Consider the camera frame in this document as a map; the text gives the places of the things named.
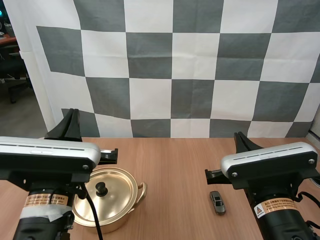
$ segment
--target red and white sticker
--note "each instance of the red and white sticker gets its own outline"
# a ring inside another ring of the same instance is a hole
[[[295,202],[292,199],[281,197],[259,203],[254,207],[254,212],[256,217],[259,219],[268,213],[286,209],[293,209],[298,211]]]

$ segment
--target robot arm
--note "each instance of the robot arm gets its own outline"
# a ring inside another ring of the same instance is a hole
[[[221,160],[221,170],[205,170],[207,183],[244,189],[264,240],[319,239],[294,204],[302,181],[320,176],[317,151],[304,142],[262,148],[242,132],[234,138],[237,153]]]

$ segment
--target wooden table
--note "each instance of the wooden table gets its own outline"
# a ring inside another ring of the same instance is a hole
[[[104,235],[106,240],[262,240],[243,190],[231,185],[207,185],[205,169],[220,168],[220,160],[235,152],[232,138],[85,138],[101,149],[119,149],[117,167],[148,184],[144,202],[120,229]],[[271,147],[304,138],[260,138],[254,142]],[[221,193],[226,214],[212,211],[209,192]],[[320,199],[320,189],[309,180],[299,188]],[[0,239],[12,240],[28,193],[0,181]],[[316,204],[304,198],[296,204],[305,220],[320,223]],[[72,240],[97,240],[74,224]]]
[[[11,44],[16,42],[17,42],[16,37],[10,37],[8,34],[5,34],[4,38],[0,39],[0,45],[6,45],[6,44]]]

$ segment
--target warning label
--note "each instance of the warning label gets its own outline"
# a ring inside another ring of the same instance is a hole
[[[26,198],[25,207],[36,205],[48,205],[50,201],[50,193],[33,194]],[[67,205],[68,197],[64,195],[54,194],[51,200],[51,204]]]
[[[259,219],[268,213],[285,209],[298,210],[294,201],[290,198],[274,198],[256,205],[254,207],[254,212]]]

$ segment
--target office chair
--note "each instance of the office chair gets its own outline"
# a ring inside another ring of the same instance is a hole
[[[12,104],[17,102],[17,96],[20,92],[27,88],[32,88],[30,78],[21,58],[3,59],[0,61],[0,78],[13,77],[15,80],[20,79],[20,73],[24,72],[26,75],[25,82],[8,87],[10,102]]]

